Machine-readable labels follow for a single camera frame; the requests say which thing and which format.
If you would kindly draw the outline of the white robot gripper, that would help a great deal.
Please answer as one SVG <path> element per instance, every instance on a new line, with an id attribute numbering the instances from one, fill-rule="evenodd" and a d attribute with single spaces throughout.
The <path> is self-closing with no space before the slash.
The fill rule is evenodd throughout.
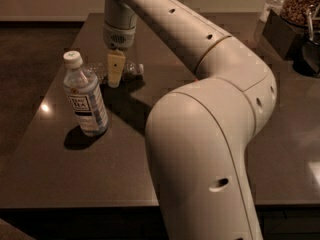
<path id="1" fill-rule="evenodd" d="M 120 50 L 127 50 L 133 45 L 135 33 L 135 23 L 129 24 L 124 29 L 111 26 L 107 22 L 103 25 L 104 42 L 109 49 L 112 49 L 107 55 L 108 85 L 111 88 L 117 88 L 122 78 L 126 57 Z"/>

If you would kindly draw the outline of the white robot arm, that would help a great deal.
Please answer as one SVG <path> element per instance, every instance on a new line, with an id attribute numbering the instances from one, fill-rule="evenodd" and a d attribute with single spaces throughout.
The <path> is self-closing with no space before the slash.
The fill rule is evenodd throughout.
<path id="1" fill-rule="evenodd" d="M 149 171 L 170 240 L 263 240 L 245 167 L 277 100 L 266 63 L 177 0 L 106 0 L 105 31 L 136 13 L 194 74 L 145 128 Z"/>

